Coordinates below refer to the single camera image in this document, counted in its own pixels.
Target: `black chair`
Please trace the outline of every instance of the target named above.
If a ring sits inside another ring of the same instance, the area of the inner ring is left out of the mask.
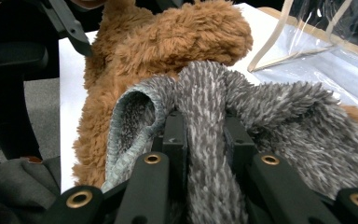
[[[40,44],[12,42],[0,44],[0,149],[16,159],[39,152],[24,99],[23,77],[43,70],[48,52]]]

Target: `white surface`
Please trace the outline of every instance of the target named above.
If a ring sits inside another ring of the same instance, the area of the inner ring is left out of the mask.
[[[236,5],[242,12],[242,16],[249,22],[254,38],[253,50],[242,60],[230,67],[237,70],[258,84],[259,81],[246,68],[255,54],[265,44],[272,33],[277,20],[256,8],[246,4]],[[96,32],[89,33],[92,41]],[[61,169],[62,169],[62,192],[74,186],[75,178],[72,176],[72,167],[76,163],[73,143],[77,139],[76,128],[81,117],[81,109],[86,99],[86,91],[83,88],[85,61],[78,54],[68,39],[60,40],[60,116],[61,116]]]
[[[93,40],[96,32],[88,33]],[[77,53],[68,38],[60,40],[60,131],[61,131],[61,192],[72,188],[75,178],[72,167],[77,162],[73,143],[81,109],[86,100],[83,88],[85,59]]]

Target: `transparent plastic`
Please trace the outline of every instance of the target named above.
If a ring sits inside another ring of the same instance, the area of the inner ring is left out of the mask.
[[[274,33],[249,72],[261,82],[322,82],[358,107],[358,0],[286,0]]]

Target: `plastic bag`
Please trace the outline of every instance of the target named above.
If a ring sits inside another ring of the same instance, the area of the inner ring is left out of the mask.
[[[358,106],[358,0],[286,0],[248,71],[261,82],[322,82]]]

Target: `black plastic bracket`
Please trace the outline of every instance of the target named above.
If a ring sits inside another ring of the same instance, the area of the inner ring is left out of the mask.
[[[182,201],[187,189],[187,137],[183,116],[173,111],[165,121],[161,152],[170,158],[170,198]]]
[[[68,37],[75,50],[84,56],[91,56],[91,45],[81,23],[63,0],[23,0],[44,12],[60,38]]]
[[[339,223],[284,158],[255,155],[251,177],[276,223]]]
[[[68,189],[49,208],[41,224],[100,224],[103,193],[92,186],[77,186]]]
[[[163,153],[138,157],[115,224],[166,223],[169,171],[170,161]]]
[[[257,154],[255,143],[246,132],[241,121],[231,114],[226,115],[225,138],[227,142],[228,163],[242,191],[244,191],[246,184],[245,166],[251,164],[253,156]]]
[[[358,224],[358,189],[340,190],[333,207],[342,223]]]

